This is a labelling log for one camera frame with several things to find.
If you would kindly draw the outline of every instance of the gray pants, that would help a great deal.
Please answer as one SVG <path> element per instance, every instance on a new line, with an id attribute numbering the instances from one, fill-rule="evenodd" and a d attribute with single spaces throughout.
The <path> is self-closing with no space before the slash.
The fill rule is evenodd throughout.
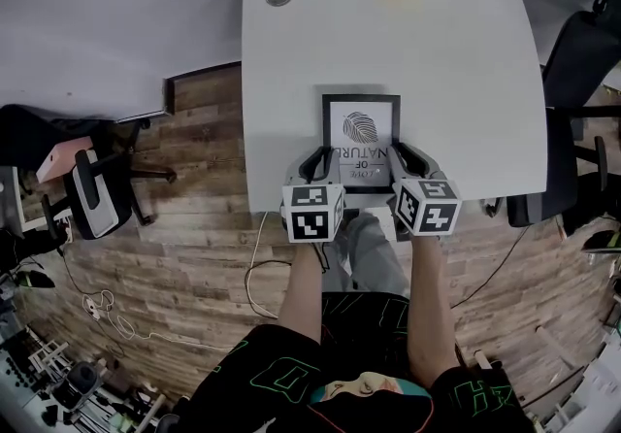
<path id="1" fill-rule="evenodd" d="M 409 297 L 409 282 L 377 217 L 361 213 L 324 244 L 329 269 L 322 276 L 323 291 L 380 291 Z M 343 265 L 349 256 L 351 276 Z"/>

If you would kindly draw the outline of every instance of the wooden floor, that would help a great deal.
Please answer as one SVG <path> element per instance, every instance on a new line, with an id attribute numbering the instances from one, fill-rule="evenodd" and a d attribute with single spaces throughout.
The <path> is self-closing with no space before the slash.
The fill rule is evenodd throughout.
<path id="1" fill-rule="evenodd" d="M 177 82 L 177 114 L 153 122 L 141 135 L 135 166 L 173 167 L 176 183 L 137 181 L 149 227 L 132 218 L 113 235 L 66 249 L 69 269 L 85 291 L 114 293 L 111 317 L 123 316 L 139 335 L 233 347 L 263 321 L 250 309 L 245 268 L 260 215 L 248 212 L 242 125 L 241 69 L 230 68 Z M 596 103 L 612 100 L 604 90 Z M 621 170 L 616 123 L 592 124 L 606 135 L 611 170 Z M 615 227 L 598 219 L 566 242 L 554 221 L 532 226 L 498 275 L 471 301 L 454 310 L 457 340 L 467 359 L 483 349 L 505 363 L 518 395 L 534 397 L 565 368 L 535 334 L 544 325 L 581 362 L 598 348 L 598 317 L 609 307 L 608 263 L 589 265 L 580 253 L 594 232 Z M 477 288 L 499 265 L 520 234 L 505 216 L 488 218 L 478 203 L 465 204 L 456 234 L 443 241 L 451 302 Z M 409 245 L 396 246 L 405 266 Z M 257 261 L 290 260 L 292 248 L 276 215 L 266 222 Z M 19 310 L 49 338 L 70 343 L 75 358 L 118 350 L 136 383 L 151 383 L 171 397 L 190 394 L 226 350 L 208 350 L 137 337 L 123 340 L 103 319 L 98 326 L 82 309 L 65 266 L 55 253 L 40 256 L 55 290 L 20 295 Z M 266 267 L 252 279 L 253 298 L 277 311 L 288 268 Z"/>

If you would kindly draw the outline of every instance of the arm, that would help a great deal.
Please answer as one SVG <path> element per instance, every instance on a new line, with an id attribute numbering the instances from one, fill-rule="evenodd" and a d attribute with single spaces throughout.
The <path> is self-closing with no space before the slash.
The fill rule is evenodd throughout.
<path id="1" fill-rule="evenodd" d="M 445 260 L 435 237 L 414 236 L 408 313 L 409 368 L 430 388 L 446 370 L 459 366 L 455 323 L 444 282 Z"/>
<path id="2" fill-rule="evenodd" d="M 296 250 L 278 324 L 321 342 L 321 265 L 311 245 Z"/>

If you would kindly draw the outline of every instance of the framed print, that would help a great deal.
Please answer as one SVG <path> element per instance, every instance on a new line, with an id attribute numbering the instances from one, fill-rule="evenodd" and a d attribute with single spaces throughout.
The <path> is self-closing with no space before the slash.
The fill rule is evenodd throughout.
<path id="1" fill-rule="evenodd" d="M 388 147 L 399 141 L 399 95 L 323 95 L 323 145 L 334 147 L 347 193 L 392 193 Z"/>

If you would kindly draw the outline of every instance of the power strip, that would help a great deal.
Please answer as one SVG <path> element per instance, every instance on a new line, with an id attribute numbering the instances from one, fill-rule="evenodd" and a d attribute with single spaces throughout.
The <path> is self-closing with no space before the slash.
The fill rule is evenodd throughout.
<path id="1" fill-rule="evenodd" d="M 88 308 L 87 312 L 90 314 L 90 316 L 95 320 L 101 319 L 101 315 L 99 314 L 99 309 L 97 309 L 95 302 L 93 302 L 93 300 L 90 297 L 85 297 L 85 299 L 86 299 L 86 307 Z"/>

